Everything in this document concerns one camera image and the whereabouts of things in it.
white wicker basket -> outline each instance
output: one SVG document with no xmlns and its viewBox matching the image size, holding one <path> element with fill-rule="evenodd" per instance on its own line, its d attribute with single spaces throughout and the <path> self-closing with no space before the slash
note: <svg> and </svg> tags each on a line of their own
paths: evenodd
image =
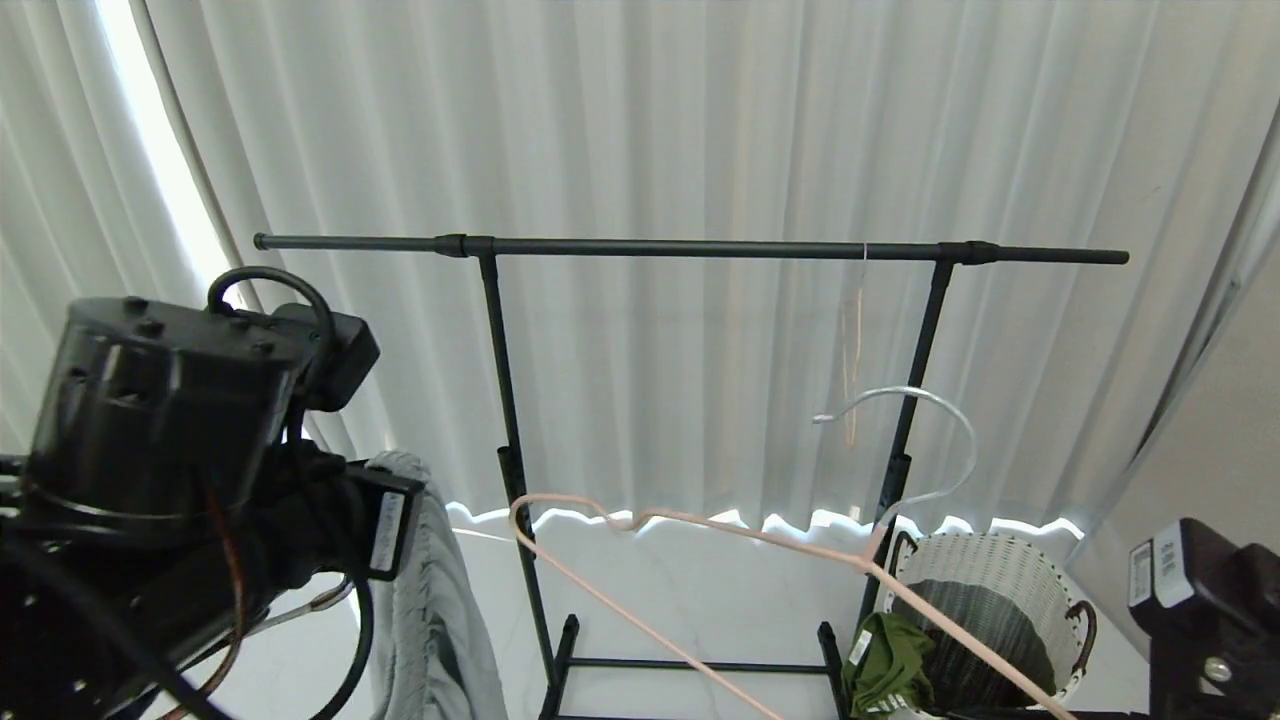
<svg viewBox="0 0 1280 720">
<path fill-rule="evenodd" d="M 1046 682 L 1051 673 L 1059 702 L 1080 684 L 1093 651 L 1097 614 L 1089 602 L 1071 598 L 1059 569 L 1036 546 L 1000 534 L 938 534 L 916 542 L 904 532 L 893 543 L 888 570 L 1015 666 L 1036 665 Z M 893 593 L 884 609 L 936 632 Z M 1028 659 L 1047 659 L 1051 670 Z M 996 678 L 992 687 L 1006 682 L 951 638 L 942 638 L 929 664 L 941 664 L 933 666 L 934 675 L 961 684 L 964 692 L 974 692 L 970 683 L 982 684 L 987 676 Z M 957 673 L 956 667 L 968 670 Z M 1032 675 L 1029 667 L 1019 669 Z"/>
</svg>

beige wall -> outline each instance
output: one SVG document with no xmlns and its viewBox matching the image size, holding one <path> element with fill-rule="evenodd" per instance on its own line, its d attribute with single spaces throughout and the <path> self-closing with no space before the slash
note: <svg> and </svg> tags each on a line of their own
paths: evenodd
<svg viewBox="0 0 1280 720">
<path fill-rule="evenodd" d="M 1170 407 L 1071 575 L 1146 652 L 1126 607 L 1128 556 L 1178 518 L 1280 552 L 1280 251 L 1253 281 Z"/>
</svg>

gray garment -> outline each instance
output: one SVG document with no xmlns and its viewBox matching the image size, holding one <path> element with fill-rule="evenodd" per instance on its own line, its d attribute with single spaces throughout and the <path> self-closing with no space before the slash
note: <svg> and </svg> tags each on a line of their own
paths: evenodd
<svg viewBox="0 0 1280 720">
<path fill-rule="evenodd" d="M 426 483 L 404 569 L 374 583 L 374 720 L 507 720 L 489 632 L 430 470 L 399 451 L 369 466 Z"/>
</svg>

curtain fold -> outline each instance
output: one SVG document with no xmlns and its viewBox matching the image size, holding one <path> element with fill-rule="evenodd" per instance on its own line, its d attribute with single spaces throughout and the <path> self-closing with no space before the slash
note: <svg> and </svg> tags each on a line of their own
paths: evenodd
<svg viewBox="0 0 1280 720">
<path fill-rule="evenodd" d="M 0 448 L 26 452 L 68 302 L 202 302 L 91 3 L 0 5 Z"/>
<path fill-rule="evenodd" d="M 261 252 L 253 233 L 1128 250 L 1124 268 L 957 269 L 925 379 L 972 416 L 982 455 L 922 525 L 1088 529 L 1165 392 L 1280 99 L 1270 4 L 136 8 L 243 261 L 308 278 L 381 343 L 316 432 L 429 459 L 476 512 L 507 502 L 475 261 Z M 751 524 L 869 519 L 900 404 L 846 427 L 809 418 L 905 380 L 929 266 L 499 266 L 531 491 Z M 908 450 L 909 493 L 964 462 L 923 405 Z"/>
</svg>

white floor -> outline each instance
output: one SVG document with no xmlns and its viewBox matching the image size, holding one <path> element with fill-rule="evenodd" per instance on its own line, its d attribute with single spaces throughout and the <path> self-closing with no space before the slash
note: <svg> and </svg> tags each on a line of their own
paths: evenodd
<svg viewBox="0 0 1280 720">
<path fill-rule="evenodd" d="M 506 520 L 474 523 L 456 512 L 454 525 L 493 638 L 511 719 L 536 717 L 545 680 Z M 863 542 L 842 528 L 817 529 L 808 539 L 838 550 L 858 550 Z M 847 652 L 863 580 L 840 565 L 677 523 L 658 524 L 634 538 L 577 519 L 553 518 L 540 525 L 539 541 L 700 659 L 817 664 L 822 661 L 817 629 L 823 620 L 835 626 Z M 581 621 L 579 655 L 671 657 L 553 569 L 539 565 L 553 643 L 566 615 L 575 612 Z M 324 582 L 291 593 L 280 605 L 308 598 Z M 346 671 L 355 634 L 353 615 L 334 609 L 253 638 L 215 700 L 237 717 L 310 716 Z M 823 676 L 737 674 L 732 679 L 787 719 L 836 716 Z M 1088 676 L 1070 706 L 1146 711 L 1146 662 L 1103 621 Z M 369 717 L 372 700 L 369 688 L 361 688 L 340 717 Z M 672 670 L 575 669 L 561 711 L 690 720 L 754 716 L 696 673 Z"/>
</svg>

